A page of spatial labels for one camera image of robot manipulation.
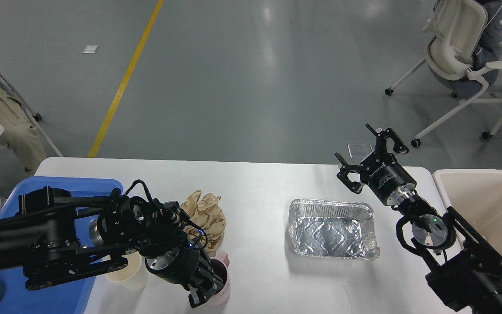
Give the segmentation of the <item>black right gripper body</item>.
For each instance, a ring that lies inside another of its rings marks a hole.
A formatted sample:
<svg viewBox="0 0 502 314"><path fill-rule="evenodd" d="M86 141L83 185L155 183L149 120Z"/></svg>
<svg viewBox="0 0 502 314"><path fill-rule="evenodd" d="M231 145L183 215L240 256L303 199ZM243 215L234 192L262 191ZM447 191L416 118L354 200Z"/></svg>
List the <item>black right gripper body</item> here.
<svg viewBox="0 0 502 314"><path fill-rule="evenodd" d="M360 162L360 180L384 205L398 206L414 195L416 181L391 153L371 153Z"/></svg>

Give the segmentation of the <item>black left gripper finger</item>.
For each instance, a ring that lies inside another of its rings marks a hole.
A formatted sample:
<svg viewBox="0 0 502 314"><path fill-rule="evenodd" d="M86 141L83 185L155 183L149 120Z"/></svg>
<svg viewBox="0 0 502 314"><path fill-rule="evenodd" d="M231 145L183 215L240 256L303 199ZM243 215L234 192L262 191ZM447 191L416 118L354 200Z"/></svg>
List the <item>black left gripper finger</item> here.
<svg viewBox="0 0 502 314"><path fill-rule="evenodd" d="M197 308L205 304L216 292L221 290L224 284L215 274L211 260L200 258L197 268L187 285L189 288L189 304L191 308Z"/></svg>

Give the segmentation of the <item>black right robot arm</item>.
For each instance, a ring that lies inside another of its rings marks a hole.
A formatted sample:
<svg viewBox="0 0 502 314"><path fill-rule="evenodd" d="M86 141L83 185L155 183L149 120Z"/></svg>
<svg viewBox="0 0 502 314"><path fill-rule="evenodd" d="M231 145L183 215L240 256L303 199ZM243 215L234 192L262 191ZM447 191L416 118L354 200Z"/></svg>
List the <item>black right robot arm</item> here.
<svg viewBox="0 0 502 314"><path fill-rule="evenodd" d="M349 191L367 186L399 212L396 237L402 248L420 256L430 272L428 286L448 308L473 314L502 314L502 255L453 207L440 214L416 191L417 183L396 159L410 149L391 129L375 129L374 151L359 165L340 163L337 178Z"/></svg>

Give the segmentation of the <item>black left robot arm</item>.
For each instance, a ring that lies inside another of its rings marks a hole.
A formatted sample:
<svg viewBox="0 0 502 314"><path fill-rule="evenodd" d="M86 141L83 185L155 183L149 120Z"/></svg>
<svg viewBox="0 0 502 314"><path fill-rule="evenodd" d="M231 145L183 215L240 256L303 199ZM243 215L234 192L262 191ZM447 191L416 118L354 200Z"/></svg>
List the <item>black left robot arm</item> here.
<svg viewBox="0 0 502 314"><path fill-rule="evenodd" d="M0 271L22 267L28 290L41 290L128 266L138 253L149 273L189 292L196 308L228 284L227 270L205 252L207 233L177 201L130 197L114 188L109 195L73 197L43 187L19 198L13 217L0 219Z"/></svg>

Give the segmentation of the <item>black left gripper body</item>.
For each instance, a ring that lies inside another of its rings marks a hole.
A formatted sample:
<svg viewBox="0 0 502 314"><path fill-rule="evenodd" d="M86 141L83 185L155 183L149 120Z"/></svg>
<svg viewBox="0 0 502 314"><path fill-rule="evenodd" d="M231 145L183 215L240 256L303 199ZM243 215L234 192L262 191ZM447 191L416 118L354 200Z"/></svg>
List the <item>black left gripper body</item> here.
<svg viewBox="0 0 502 314"><path fill-rule="evenodd" d="M146 258L146 269L166 282L189 290L189 286L202 283L198 272L200 253L197 249L174 248L155 258Z"/></svg>

